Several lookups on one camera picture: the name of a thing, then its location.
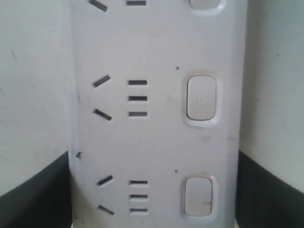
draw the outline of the white switch button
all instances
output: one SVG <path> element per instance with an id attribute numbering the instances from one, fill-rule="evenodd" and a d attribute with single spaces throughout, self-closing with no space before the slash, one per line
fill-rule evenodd
<path id="1" fill-rule="evenodd" d="M 190 0 L 190 5 L 195 10 L 212 10 L 219 6 L 221 0 Z"/>
<path id="2" fill-rule="evenodd" d="M 216 81 L 210 76 L 193 76 L 188 81 L 187 115 L 192 120 L 208 120 L 214 116 Z"/>
<path id="3" fill-rule="evenodd" d="M 190 216 L 207 216 L 212 209 L 212 183 L 207 178 L 193 177 L 186 181 L 185 211 Z"/>

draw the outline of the dark speck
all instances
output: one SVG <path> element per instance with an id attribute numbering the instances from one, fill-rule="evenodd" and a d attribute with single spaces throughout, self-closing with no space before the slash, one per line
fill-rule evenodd
<path id="1" fill-rule="evenodd" d="M 76 155 L 76 157 L 79 158 L 79 159 L 81 159 L 81 154 L 82 154 L 82 152 L 78 152 L 77 155 Z"/>

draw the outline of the power strip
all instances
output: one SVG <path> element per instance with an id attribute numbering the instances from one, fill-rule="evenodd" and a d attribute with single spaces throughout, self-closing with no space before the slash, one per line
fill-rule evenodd
<path id="1" fill-rule="evenodd" d="M 75 228 L 232 228 L 245 0 L 73 0 Z"/>

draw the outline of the power switch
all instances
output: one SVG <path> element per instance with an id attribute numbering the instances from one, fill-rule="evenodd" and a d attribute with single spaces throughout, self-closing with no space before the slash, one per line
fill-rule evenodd
<path id="1" fill-rule="evenodd" d="M 212 209 L 212 183 L 207 178 L 193 177 L 186 181 L 185 211 L 190 216 L 207 216 Z"/>
<path id="2" fill-rule="evenodd" d="M 216 81 L 210 76 L 188 80 L 187 115 L 192 120 L 209 120 L 215 114 Z"/>
<path id="3" fill-rule="evenodd" d="M 212 10 L 219 6 L 221 0 L 190 0 L 194 10 Z"/>

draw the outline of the white wall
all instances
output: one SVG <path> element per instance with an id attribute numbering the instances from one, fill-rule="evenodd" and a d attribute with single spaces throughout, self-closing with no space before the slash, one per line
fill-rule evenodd
<path id="1" fill-rule="evenodd" d="M 70 148 L 68 0 L 0 0 L 0 195 Z"/>
<path id="2" fill-rule="evenodd" d="M 250 0 L 240 149 L 304 192 L 304 1 Z"/>

